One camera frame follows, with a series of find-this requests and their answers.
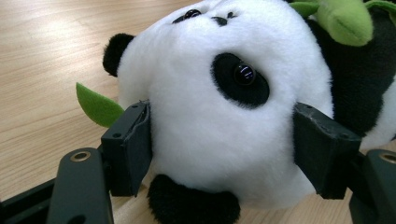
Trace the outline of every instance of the black fur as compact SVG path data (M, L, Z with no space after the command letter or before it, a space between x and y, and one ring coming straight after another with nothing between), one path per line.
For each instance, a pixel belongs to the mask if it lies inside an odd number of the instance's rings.
M307 21L332 71L334 119L360 136L374 126L382 95L396 73L396 29L389 14L371 10L374 39L363 47L334 42L315 21Z
M166 175L151 182L148 204L162 224L233 224L240 215L238 200L230 192L188 189Z
M116 77L118 75L117 70L120 65L122 53L133 39L133 35L127 34L117 34L110 38L110 41L105 48L103 67L111 76Z
M212 63L212 77L219 92L226 99L236 101L243 107L256 108L268 100L270 89L265 78L256 71L257 77L249 86L239 85L233 78L235 67L242 61L231 53L222 53Z

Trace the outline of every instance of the panda plush toy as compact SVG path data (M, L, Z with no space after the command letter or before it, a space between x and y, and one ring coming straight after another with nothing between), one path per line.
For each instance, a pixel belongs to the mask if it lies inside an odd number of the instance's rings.
M334 41L282 0L205 0L139 35L113 36L104 68L119 104L150 101L146 182L161 223L235 223L240 205L292 206L315 192L294 163L293 111L312 105L377 147L396 134L396 29Z

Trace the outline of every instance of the panda head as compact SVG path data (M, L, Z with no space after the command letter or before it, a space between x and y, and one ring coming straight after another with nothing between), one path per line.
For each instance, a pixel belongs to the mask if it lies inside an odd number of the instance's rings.
M314 192L293 162L292 114L300 102L332 115L330 72L286 2L184 7L137 36L114 36L104 67L118 77L121 106L150 100L155 175L265 209Z

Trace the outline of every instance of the wooden surface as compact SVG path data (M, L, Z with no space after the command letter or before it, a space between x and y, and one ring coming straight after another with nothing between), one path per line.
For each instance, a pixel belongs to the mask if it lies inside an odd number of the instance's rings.
M138 34L189 0L0 1L0 199L56 176L59 159L98 147L105 129L82 112L81 82L117 98L117 80L102 68L114 34ZM146 189L136 199L113 199L116 223L155 223ZM239 223L351 223L348 196L310 196L280 211L242 211Z

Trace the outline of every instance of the panda nose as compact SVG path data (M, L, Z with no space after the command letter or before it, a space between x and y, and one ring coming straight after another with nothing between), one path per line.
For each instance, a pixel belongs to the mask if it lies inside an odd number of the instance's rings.
M227 25L227 20L222 17L212 17L212 20L218 23L219 26Z

